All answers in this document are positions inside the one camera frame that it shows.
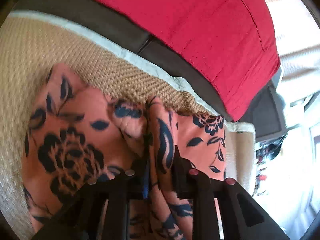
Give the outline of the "orange floral garment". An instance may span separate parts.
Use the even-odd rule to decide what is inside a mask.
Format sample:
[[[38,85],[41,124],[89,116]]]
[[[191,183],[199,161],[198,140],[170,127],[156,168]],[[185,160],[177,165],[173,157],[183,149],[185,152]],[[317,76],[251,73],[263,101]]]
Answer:
[[[114,179],[150,162],[148,197],[131,204],[131,239],[191,239],[191,202],[178,198],[171,168],[175,154],[208,177],[223,180],[224,118],[180,114],[151,96],[145,105],[113,98],[55,65],[35,101],[22,158],[23,189],[39,231],[87,183]]]

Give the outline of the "woven rattan seat mat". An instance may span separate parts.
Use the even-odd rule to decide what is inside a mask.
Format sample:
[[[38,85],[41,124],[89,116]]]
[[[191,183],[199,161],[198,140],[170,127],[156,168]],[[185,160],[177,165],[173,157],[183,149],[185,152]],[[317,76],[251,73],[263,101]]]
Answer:
[[[19,239],[34,231],[22,175],[25,136],[35,101],[52,68],[67,66],[86,84],[136,105],[157,96],[180,114],[221,116],[181,77],[121,48],[95,32],[59,17],[34,11],[9,14],[1,26],[1,212]],[[252,125],[224,120],[227,175],[253,192]]]

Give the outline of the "striped dotted curtain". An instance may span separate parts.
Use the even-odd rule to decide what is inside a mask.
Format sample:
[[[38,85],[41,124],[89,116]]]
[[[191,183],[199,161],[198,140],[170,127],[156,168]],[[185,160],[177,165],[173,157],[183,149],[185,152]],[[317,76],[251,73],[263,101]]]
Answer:
[[[294,102],[319,91],[319,27],[301,0],[265,0],[281,60],[277,93]]]

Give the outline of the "red cushion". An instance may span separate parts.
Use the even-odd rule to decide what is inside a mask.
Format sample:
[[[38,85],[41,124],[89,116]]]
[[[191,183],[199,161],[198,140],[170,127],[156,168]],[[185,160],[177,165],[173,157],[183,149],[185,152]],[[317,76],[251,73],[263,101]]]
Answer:
[[[95,0],[198,70],[235,121],[280,66],[265,0]]]

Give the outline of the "dark leather sofa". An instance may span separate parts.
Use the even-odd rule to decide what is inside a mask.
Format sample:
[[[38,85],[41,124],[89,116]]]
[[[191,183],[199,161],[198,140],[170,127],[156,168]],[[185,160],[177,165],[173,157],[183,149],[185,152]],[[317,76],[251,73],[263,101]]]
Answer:
[[[206,103],[227,121],[233,120],[217,91],[197,70],[159,39],[112,9],[93,0],[18,0],[14,8],[59,16],[95,31],[161,67],[171,76],[185,78]],[[257,141],[278,138],[286,133],[283,108],[281,97],[268,82],[251,101],[240,121],[255,126]]]

